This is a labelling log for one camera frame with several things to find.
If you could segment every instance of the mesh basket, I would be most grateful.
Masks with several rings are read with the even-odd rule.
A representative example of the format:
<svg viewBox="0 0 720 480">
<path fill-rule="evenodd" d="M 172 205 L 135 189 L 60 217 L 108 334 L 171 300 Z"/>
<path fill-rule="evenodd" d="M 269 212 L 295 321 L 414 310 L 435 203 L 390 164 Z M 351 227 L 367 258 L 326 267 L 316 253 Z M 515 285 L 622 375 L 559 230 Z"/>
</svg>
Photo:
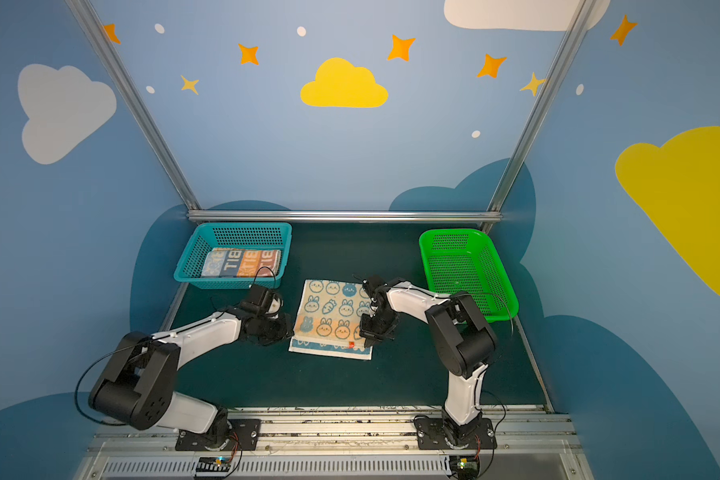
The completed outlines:
<svg viewBox="0 0 720 480">
<path fill-rule="evenodd" d="M 202 264 L 212 249 L 221 247 L 253 248 L 258 250 L 280 250 L 280 268 L 275 278 L 259 276 L 256 283 L 277 288 L 286 271 L 288 251 L 291 249 L 291 226 L 289 224 L 202 224 L 184 248 L 173 278 L 188 282 L 203 289 L 244 289 L 253 283 L 253 278 L 200 278 Z"/>
<path fill-rule="evenodd" d="M 466 291 L 489 322 L 518 314 L 518 298 L 488 235 L 469 228 L 429 230 L 418 239 L 429 289 L 437 293 Z M 499 295 L 504 304 L 489 292 Z"/>
</svg>

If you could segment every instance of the teal plastic basket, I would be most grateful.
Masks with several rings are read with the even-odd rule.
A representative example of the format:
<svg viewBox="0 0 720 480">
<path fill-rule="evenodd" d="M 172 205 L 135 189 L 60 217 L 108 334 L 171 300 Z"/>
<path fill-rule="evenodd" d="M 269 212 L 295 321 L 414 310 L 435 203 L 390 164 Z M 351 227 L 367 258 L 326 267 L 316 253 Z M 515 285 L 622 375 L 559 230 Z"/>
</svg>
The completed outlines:
<svg viewBox="0 0 720 480">
<path fill-rule="evenodd" d="M 259 250 L 280 250 L 280 268 L 275 278 L 259 276 L 256 284 L 269 288 L 280 286 L 282 274 L 286 271 L 288 252 L 291 249 L 291 226 L 289 224 L 202 224 L 184 248 L 173 278 L 202 289 L 245 289 L 253 278 L 200 278 L 202 264 L 212 249 L 221 247 L 255 248 Z"/>
</svg>

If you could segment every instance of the metal pole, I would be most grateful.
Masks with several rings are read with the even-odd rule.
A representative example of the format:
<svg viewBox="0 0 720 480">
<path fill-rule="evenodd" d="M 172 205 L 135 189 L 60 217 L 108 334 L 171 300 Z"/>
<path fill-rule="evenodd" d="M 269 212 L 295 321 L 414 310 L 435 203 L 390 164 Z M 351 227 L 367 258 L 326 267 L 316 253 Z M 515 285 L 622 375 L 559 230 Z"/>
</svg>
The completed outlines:
<svg viewBox="0 0 720 480">
<path fill-rule="evenodd" d="M 474 223 L 492 224 L 499 212 L 384 212 L 307 210 L 190 210 L 194 222 L 365 222 L 365 223 Z"/>
<path fill-rule="evenodd" d="M 155 155 L 157 155 L 157 159 L 160 160 L 163 168 L 165 168 L 174 187 L 178 190 L 179 196 L 184 200 L 184 204 L 186 204 L 186 207 L 190 210 L 199 210 L 200 203 L 197 201 L 189 183 L 186 181 L 184 173 L 181 171 L 181 168 L 179 168 L 179 164 L 173 157 L 173 153 L 171 153 L 168 148 L 168 144 L 163 138 L 163 135 L 160 133 L 160 130 L 157 129 L 152 115 L 150 115 L 150 112 L 146 109 L 146 105 L 141 99 L 141 96 L 139 96 L 134 81 L 130 75 L 128 75 L 128 71 L 120 59 L 120 56 L 117 54 L 117 50 L 115 50 L 112 42 L 104 33 L 101 21 L 98 15 L 96 15 L 93 5 L 91 5 L 88 0 L 67 0 L 67 5 L 69 5 L 70 10 L 72 10 L 72 13 L 77 19 L 77 23 L 80 24 L 83 32 L 85 32 L 85 36 L 88 37 L 88 41 L 94 48 L 94 51 L 99 55 L 101 62 L 109 72 L 113 82 L 115 82 L 117 90 L 123 95 L 123 100 L 126 105 L 128 105 L 131 113 L 134 114 L 136 122 L 144 132 L 147 141 L 150 142 L 152 149 L 155 151 Z"/>
<path fill-rule="evenodd" d="M 544 122 L 544 118 L 547 116 L 547 112 L 552 106 L 555 95 L 557 95 L 557 91 L 560 90 L 560 85 L 563 83 L 568 68 L 570 68 L 570 65 L 573 63 L 581 41 L 584 39 L 586 25 L 590 19 L 590 14 L 592 13 L 595 3 L 596 0 L 581 0 L 579 3 L 576 13 L 566 30 L 565 36 L 563 36 L 563 41 L 557 49 L 550 70 L 547 73 L 547 81 L 542 84 L 541 93 L 539 93 L 530 111 L 528 121 L 523 128 L 522 134 L 520 134 L 518 144 L 515 146 L 514 152 L 507 163 L 507 167 L 504 169 L 504 174 L 501 175 L 494 196 L 490 199 L 488 211 L 501 211 L 501 206 L 504 205 L 504 201 L 507 199 L 507 195 L 509 195 L 509 190 L 512 188 L 515 178 L 518 177 L 520 168 L 523 166 L 523 162 L 525 162 L 528 152 L 530 152 L 530 148 L 533 146 L 536 135 L 539 133 L 539 129 L 541 129 L 541 125 Z M 491 226 L 492 224 L 484 223 L 480 228 L 487 234 Z"/>
<path fill-rule="evenodd" d="M 514 321 L 514 324 L 518 326 L 518 332 L 520 333 L 520 338 L 523 339 L 523 346 L 525 347 L 525 351 L 528 354 L 530 366 L 534 369 L 536 379 L 539 381 L 539 386 L 541 386 L 541 391 L 544 394 L 544 408 L 547 410 L 547 413 L 554 413 L 554 407 L 552 407 L 552 400 L 550 400 L 550 394 L 547 391 L 547 386 L 544 384 L 544 379 L 541 378 L 541 370 L 539 370 L 539 364 L 536 363 L 536 357 L 534 356 L 533 351 L 530 349 L 528 337 L 525 336 L 525 329 L 520 323 L 520 318 L 518 316 L 515 316 L 512 321 Z"/>
</svg>

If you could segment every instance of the black wire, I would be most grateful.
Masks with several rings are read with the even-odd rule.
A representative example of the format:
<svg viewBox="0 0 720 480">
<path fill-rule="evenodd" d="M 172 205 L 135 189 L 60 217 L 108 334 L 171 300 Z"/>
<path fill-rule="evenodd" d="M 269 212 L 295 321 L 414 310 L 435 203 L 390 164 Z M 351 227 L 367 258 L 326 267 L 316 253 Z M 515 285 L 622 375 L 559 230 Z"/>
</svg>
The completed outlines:
<svg viewBox="0 0 720 480">
<path fill-rule="evenodd" d="M 272 281 L 273 281 L 273 282 L 275 281 L 275 272 L 272 271 L 272 269 L 269 268 L 267 265 L 264 265 L 264 266 L 260 266 L 259 269 L 256 271 L 256 274 L 253 276 L 253 282 L 251 282 L 251 284 L 255 284 L 255 283 L 256 283 L 256 279 L 259 278 L 259 272 L 262 271 L 262 270 L 264 270 L 265 268 L 266 268 L 267 270 L 269 270 L 269 273 L 270 273 L 270 274 L 272 274 Z"/>
<path fill-rule="evenodd" d="M 213 302 L 213 295 L 211 295 L 208 300 L 211 301 L 211 306 L 213 307 L 213 311 L 220 312 L 220 310 L 216 308 L 216 304 Z"/>
<path fill-rule="evenodd" d="M 389 285 L 386 286 L 386 289 L 387 289 L 387 290 L 389 290 L 389 289 L 391 289 L 391 288 L 393 288 L 393 287 L 392 287 L 392 286 L 389 286 Z M 442 298 L 442 299 L 446 299 L 446 298 L 451 298 L 451 297 L 453 297 L 453 295 L 440 296 L 440 294 L 438 294 L 438 293 L 430 292 L 429 290 L 424 290 L 423 288 L 420 288 L 420 287 L 418 287 L 418 286 L 416 286 L 416 285 L 413 285 L 413 284 L 411 284 L 410 286 L 399 286 L 399 287 L 395 287 L 395 288 L 399 288 L 399 289 L 401 289 L 401 290 L 413 289 L 413 290 L 417 290 L 417 291 L 422 292 L 422 293 L 427 293 L 428 295 L 434 293 L 433 296 L 431 295 L 432 298 Z M 490 368 L 493 364 L 495 364 L 496 362 L 498 362 L 499 360 L 501 360 L 501 357 L 504 356 L 504 354 L 506 353 L 507 349 L 509 349 L 509 346 L 512 344 L 512 339 L 514 338 L 514 321 L 512 320 L 512 317 L 510 316 L 511 314 L 510 314 L 510 312 L 509 312 L 509 305 L 507 304 L 506 301 L 504 301 L 504 299 L 503 299 L 500 295 L 498 295 L 498 294 L 496 294 L 496 293 L 492 293 L 492 292 L 473 292 L 473 293 L 467 292 L 467 293 L 468 293 L 469 295 L 471 295 L 471 296 L 475 296 L 475 295 L 491 295 L 491 296 L 495 296 L 496 298 L 499 299 L 499 301 L 501 302 L 501 304 L 504 306 L 504 309 L 507 311 L 507 318 L 509 319 L 509 322 L 510 322 L 509 340 L 507 341 L 507 346 L 506 346 L 505 348 L 501 349 L 501 353 L 499 354 L 498 357 L 496 357 L 496 360 L 493 360 L 491 363 L 488 364 L 488 368 Z"/>
<path fill-rule="evenodd" d="M 240 439 L 239 438 L 236 440 L 236 442 L 237 442 L 237 446 L 240 447 Z M 240 458 L 237 460 L 237 465 L 235 465 L 235 467 L 232 470 L 230 470 L 230 473 L 224 475 L 222 480 L 229 477 L 231 474 L 235 473 L 237 471 L 238 467 L 240 466 L 240 462 L 242 462 L 242 448 L 240 448 Z"/>
<path fill-rule="evenodd" d="M 507 417 L 507 406 L 504 404 L 504 402 L 501 401 L 501 398 L 498 398 L 498 397 L 496 396 L 495 393 L 492 393 L 492 392 L 490 392 L 490 391 L 488 391 L 488 390 L 482 390 L 482 391 L 483 391 L 483 392 L 486 392 L 487 394 L 489 394 L 489 395 L 492 396 L 493 398 L 496 398 L 496 401 L 501 404 L 501 409 L 504 410 L 504 414 L 501 416 L 501 420 L 499 420 L 499 421 L 496 423 L 496 425 L 494 425 L 494 438 L 496 438 L 496 435 L 498 434 L 498 431 L 499 431 L 499 425 L 501 425 L 501 423 L 502 423 L 502 422 L 504 421 L 504 419 Z M 483 475 L 485 475 L 485 473 L 490 469 L 490 466 L 492 466 L 492 465 L 494 464 L 494 456 L 496 456 L 496 448 L 492 448 L 492 449 L 490 450 L 490 461 L 488 462 L 488 466 L 485 467 L 485 470 L 483 470 L 483 472 L 482 472 L 480 475 L 478 475 L 478 476 L 475 478 L 475 480 L 478 480 L 478 479 L 481 478 Z M 480 459 L 478 459 L 478 472 L 480 472 Z"/>
<path fill-rule="evenodd" d="M 207 320 L 207 321 L 201 323 L 201 325 L 204 325 L 205 323 L 208 323 L 208 322 L 210 322 L 210 321 L 211 321 L 211 320 Z M 176 332 L 176 333 L 181 333 L 181 332 L 183 332 L 184 330 L 188 330 L 188 328 L 190 328 L 190 327 L 187 326 L 187 328 L 185 328 L 185 329 L 183 329 L 183 330 L 175 330 L 175 332 Z M 139 346 L 139 345 L 143 345 L 143 344 L 145 344 L 145 343 L 149 343 L 149 342 L 152 342 L 152 341 L 154 341 L 154 340 L 162 340 L 162 339 L 167 338 L 167 337 L 169 337 L 169 336 L 171 336 L 170 333 L 167 334 L 167 335 L 159 336 L 159 337 L 157 337 L 157 338 L 152 338 L 152 337 L 150 337 L 150 338 L 141 340 L 140 342 L 137 342 L 137 343 L 135 343 L 135 344 L 133 344 L 133 345 L 131 345 L 131 346 L 125 346 L 125 347 L 123 347 L 123 348 L 121 348 L 121 349 L 117 349 L 117 350 L 115 350 L 115 351 L 109 352 L 109 353 L 107 353 L 106 355 L 104 355 L 104 356 L 102 356 L 101 358 L 99 358 L 98 360 L 96 360 L 95 362 L 91 363 L 90 366 L 89 366 L 88 368 L 86 368 L 85 372 L 83 372 L 83 375 L 81 375 L 80 378 L 77 379 L 77 384 L 76 384 L 75 387 L 74 387 L 73 400 L 74 400 L 74 408 L 77 410 L 77 412 L 78 412 L 79 414 L 81 414 L 83 417 L 91 420 L 93 423 L 98 423 L 99 425 L 106 425 L 106 426 L 110 426 L 110 427 L 122 427 L 122 426 L 128 425 L 127 423 L 124 423 L 124 422 L 121 422 L 121 423 L 112 423 L 112 422 L 105 422 L 104 420 L 97 420 L 96 418 L 94 418 L 94 417 L 89 416 L 88 414 L 86 414 L 86 412 L 83 412 L 83 409 L 80 408 L 80 403 L 77 401 L 77 396 L 78 396 L 78 394 L 79 394 L 79 392 L 80 392 L 80 384 L 83 382 L 83 379 L 84 379 L 85 376 L 88 374 L 88 372 L 89 372 L 91 369 L 93 369 L 98 362 L 104 360 L 104 359 L 107 358 L 108 356 L 112 356 L 112 355 L 114 355 L 115 353 L 119 353 L 119 352 L 122 352 L 122 351 L 124 351 L 124 350 L 133 349 L 133 348 L 135 348 L 135 347 L 137 347 L 137 346 Z"/>
</svg>

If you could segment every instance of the dark green table surface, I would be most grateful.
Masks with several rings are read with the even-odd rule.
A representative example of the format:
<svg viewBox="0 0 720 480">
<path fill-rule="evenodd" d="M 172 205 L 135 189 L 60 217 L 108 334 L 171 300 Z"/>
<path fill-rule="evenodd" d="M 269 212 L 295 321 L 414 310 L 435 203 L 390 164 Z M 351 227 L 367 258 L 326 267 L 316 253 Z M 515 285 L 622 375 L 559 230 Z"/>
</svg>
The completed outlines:
<svg viewBox="0 0 720 480">
<path fill-rule="evenodd" d="M 442 225 L 294 224 L 291 252 L 279 291 L 285 312 L 295 315 L 304 280 L 352 282 L 379 274 L 427 286 L 418 238 Z M 201 290 L 190 285 L 173 328 L 200 320 L 215 307 L 233 305 L 245 290 Z M 522 339 L 510 338 L 509 322 L 491 324 L 501 359 L 485 374 L 484 390 L 504 403 L 543 404 L 544 394 Z M 176 389 L 227 407 L 442 405 L 448 371 L 435 353 L 429 328 L 403 315 L 396 338 L 373 349 L 373 360 L 350 360 L 288 351 L 288 342 L 259 347 L 249 342 L 221 346 L 179 372 Z M 495 403 L 483 394 L 482 402 Z"/>
</svg>

